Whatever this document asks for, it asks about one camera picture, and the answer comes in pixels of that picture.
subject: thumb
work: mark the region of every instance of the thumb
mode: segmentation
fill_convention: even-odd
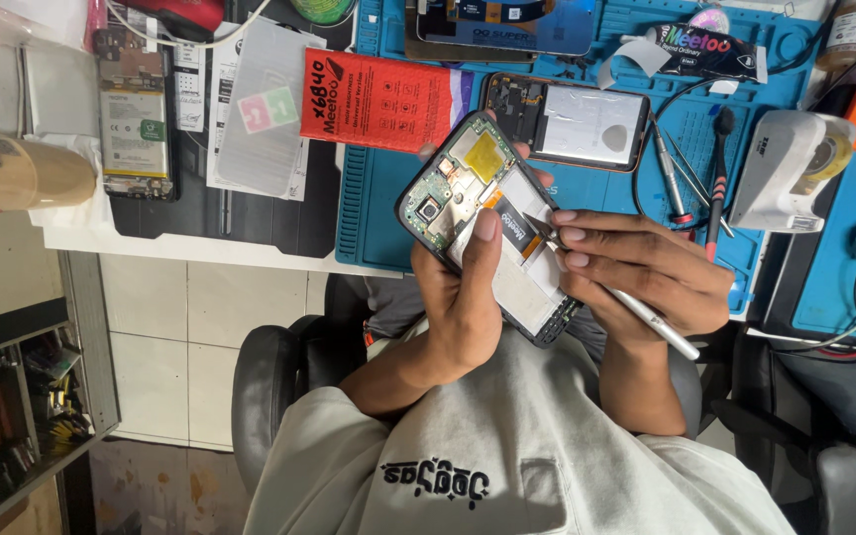
[[[500,217],[491,209],[481,209],[476,216],[468,247],[461,256],[461,290],[458,300],[462,296],[472,303],[476,302],[475,299],[493,299],[491,283],[500,261],[501,238]]]

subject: person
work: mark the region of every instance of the person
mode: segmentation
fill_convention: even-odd
[[[753,472],[686,438],[666,343],[600,286],[690,335],[728,321],[730,271],[646,217],[553,213],[561,287],[605,340],[541,349],[502,321],[502,224],[476,217],[460,277],[413,247],[425,317],[287,409],[245,533],[793,533]]]

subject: red package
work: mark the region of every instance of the red package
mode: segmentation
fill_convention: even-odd
[[[392,151],[441,145],[468,113],[474,73],[306,49],[300,135]]]

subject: hand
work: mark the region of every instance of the hand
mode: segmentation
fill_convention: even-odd
[[[645,216],[558,211],[553,224],[572,249],[558,252],[560,286],[589,305],[613,343],[627,349],[662,338],[603,285],[659,310],[683,335],[713,332],[729,321],[731,271],[706,260],[706,249]]]
[[[515,143],[521,157],[530,148]],[[436,147],[419,151],[430,157]],[[544,187],[553,184],[550,173],[537,170]],[[436,362],[436,383],[450,383],[484,364],[500,340],[500,307],[493,297],[493,274],[500,261],[501,222],[497,213],[482,209],[461,258],[461,276],[450,273],[422,244],[412,247],[412,270],[422,290],[428,316],[428,354]]]

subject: white tile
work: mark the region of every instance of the white tile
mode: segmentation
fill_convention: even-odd
[[[196,447],[198,449],[212,449],[213,451],[225,451],[228,453],[233,453],[233,446],[226,444],[210,444],[208,442],[197,442],[190,441],[190,447]]]
[[[735,454],[735,436],[731,434],[718,418],[708,425],[705,431],[699,433],[695,440],[699,444],[710,445],[727,453]]]
[[[239,349],[187,347],[187,404],[190,441],[232,445],[230,405]]]
[[[167,444],[167,445],[185,445],[189,446],[190,441],[188,440],[180,440],[180,439],[171,439],[167,437],[159,437],[157,435],[146,435],[144,433],[132,433],[129,431],[121,431],[120,428],[114,429],[111,433],[112,437],[118,437],[122,439],[128,440],[137,440],[141,442],[149,442],[153,444]]]
[[[306,315],[325,314],[325,283],[328,280],[329,273],[309,272],[309,281],[306,283]]]
[[[107,328],[186,342],[186,264],[184,260],[102,254]]]
[[[305,314],[306,272],[187,263],[189,341],[240,347],[258,326],[290,326]]]
[[[188,440],[187,343],[113,332],[120,431]]]

